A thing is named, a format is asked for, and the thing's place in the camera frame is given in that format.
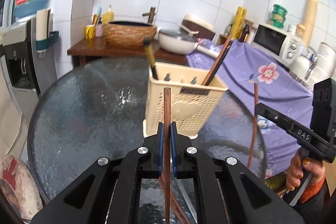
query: heart shape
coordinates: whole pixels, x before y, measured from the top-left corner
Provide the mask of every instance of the heart shape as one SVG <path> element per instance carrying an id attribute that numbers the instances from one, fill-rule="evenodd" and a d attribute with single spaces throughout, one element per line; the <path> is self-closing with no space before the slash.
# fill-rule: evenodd
<path id="1" fill-rule="evenodd" d="M 200 110 L 201 106 L 194 102 L 188 103 L 185 101 L 179 101 L 171 106 L 171 114 L 178 121 L 187 119 L 198 113 Z"/>

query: label on basket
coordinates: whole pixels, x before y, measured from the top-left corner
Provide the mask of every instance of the label on basket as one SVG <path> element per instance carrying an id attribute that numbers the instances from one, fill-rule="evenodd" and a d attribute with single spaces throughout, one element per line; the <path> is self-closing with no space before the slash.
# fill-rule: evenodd
<path id="1" fill-rule="evenodd" d="M 193 95 L 209 95 L 209 90 L 202 90 L 202 89 L 191 89 L 191 88 L 182 88 L 180 93 L 186 93 L 186 94 L 193 94 Z"/>

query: round table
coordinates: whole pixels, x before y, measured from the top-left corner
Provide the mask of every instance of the round table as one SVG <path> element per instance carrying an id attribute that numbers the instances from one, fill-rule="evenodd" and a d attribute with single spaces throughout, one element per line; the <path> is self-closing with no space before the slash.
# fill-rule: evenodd
<path id="1" fill-rule="evenodd" d="M 106 58 L 75 68 L 43 95 L 29 126 L 28 158 L 46 202 L 98 158 L 116 160 L 142 145 L 147 84 L 146 59 Z M 251 135 L 251 114 L 227 91 L 192 143 L 211 157 L 234 156 L 246 165 Z M 260 178 L 264 155 L 258 131 L 251 170 Z M 194 203 L 192 181 L 183 185 Z M 193 223 L 175 181 L 172 188 Z M 164 223 L 163 205 L 156 180 L 143 180 L 138 223 Z"/>

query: green container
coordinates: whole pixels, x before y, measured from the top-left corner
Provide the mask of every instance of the green container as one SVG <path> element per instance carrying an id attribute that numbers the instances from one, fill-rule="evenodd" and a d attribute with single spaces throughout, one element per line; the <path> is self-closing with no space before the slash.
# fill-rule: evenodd
<path id="1" fill-rule="evenodd" d="M 285 8 L 283 8 L 279 4 L 274 4 L 272 16 L 271 16 L 271 19 L 269 20 L 269 24 L 279 29 L 283 29 L 285 21 L 286 21 L 286 15 L 287 15 L 287 10 Z"/>

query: hand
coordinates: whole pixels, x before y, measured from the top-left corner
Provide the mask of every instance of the hand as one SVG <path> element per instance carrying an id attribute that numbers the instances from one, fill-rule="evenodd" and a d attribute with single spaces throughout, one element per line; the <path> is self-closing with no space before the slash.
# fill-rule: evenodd
<path id="1" fill-rule="evenodd" d="M 304 158 L 302 160 L 299 149 L 292 158 L 291 165 L 287 170 L 286 186 L 290 191 L 294 191 L 295 187 L 300 186 L 300 179 L 303 177 L 303 171 L 300 168 L 301 163 L 307 171 L 313 173 L 313 178 L 310 181 L 311 184 L 318 183 L 324 178 L 326 169 L 323 162 L 311 158 Z"/>

